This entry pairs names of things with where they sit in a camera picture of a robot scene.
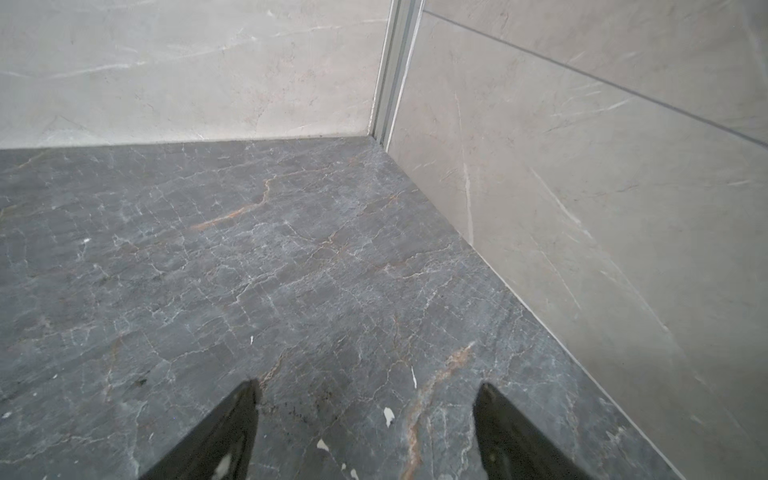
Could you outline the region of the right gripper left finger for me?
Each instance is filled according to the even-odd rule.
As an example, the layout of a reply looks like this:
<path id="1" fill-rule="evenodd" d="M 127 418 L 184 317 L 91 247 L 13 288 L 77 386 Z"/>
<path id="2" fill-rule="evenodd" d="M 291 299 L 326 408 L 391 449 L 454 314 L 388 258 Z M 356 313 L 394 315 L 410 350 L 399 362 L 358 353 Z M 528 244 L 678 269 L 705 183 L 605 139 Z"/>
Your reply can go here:
<path id="1" fill-rule="evenodd" d="M 246 478 L 260 399 L 256 378 L 241 382 L 141 480 Z"/>

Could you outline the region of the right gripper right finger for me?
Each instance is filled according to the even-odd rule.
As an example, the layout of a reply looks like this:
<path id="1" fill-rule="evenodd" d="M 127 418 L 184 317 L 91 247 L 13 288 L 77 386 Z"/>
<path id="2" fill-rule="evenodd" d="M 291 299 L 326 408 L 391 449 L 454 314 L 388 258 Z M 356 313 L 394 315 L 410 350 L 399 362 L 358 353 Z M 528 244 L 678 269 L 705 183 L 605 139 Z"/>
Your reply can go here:
<path id="1" fill-rule="evenodd" d="M 506 396 L 489 382 L 473 403 L 482 466 L 490 479 L 587 479 Z"/>

